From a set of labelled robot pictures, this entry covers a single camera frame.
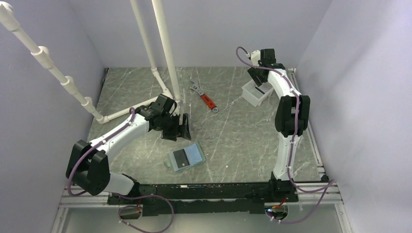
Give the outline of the green card holder wallet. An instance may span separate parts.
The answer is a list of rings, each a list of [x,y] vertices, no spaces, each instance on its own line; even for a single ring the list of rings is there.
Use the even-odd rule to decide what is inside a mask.
[[[183,149],[168,153],[164,165],[171,168],[173,172],[179,173],[205,161],[206,157],[200,144],[195,142]]]

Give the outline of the black vip credit card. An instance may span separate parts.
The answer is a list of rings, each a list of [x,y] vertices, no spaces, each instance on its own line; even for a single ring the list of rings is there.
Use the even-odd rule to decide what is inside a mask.
[[[189,160],[184,149],[174,151],[173,157],[177,168],[184,168],[189,166]]]

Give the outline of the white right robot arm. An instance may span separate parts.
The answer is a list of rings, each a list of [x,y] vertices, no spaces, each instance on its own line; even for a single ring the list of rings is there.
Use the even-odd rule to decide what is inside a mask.
[[[309,124],[310,97],[296,89],[286,68],[276,62],[274,49],[255,50],[247,58],[252,63],[248,73],[257,87],[269,84],[279,98],[275,114],[279,146],[272,172],[275,184],[268,187],[268,196],[280,201],[286,196],[286,187],[298,189],[293,180],[293,164],[298,143]]]

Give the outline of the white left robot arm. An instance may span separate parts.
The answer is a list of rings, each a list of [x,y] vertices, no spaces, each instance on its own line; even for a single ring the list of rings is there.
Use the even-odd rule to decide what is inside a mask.
[[[189,115],[176,114],[177,107],[175,100],[160,94],[149,105],[131,107],[129,117],[106,134],[89,142],[77,141],[66,170],[69,196],[107,192],[119,194],[128,204],[135,203],[140,196],[138,181],[112,172],[110,164],[124,147],[150,131],[160,131],[165,140],[191,140]]]

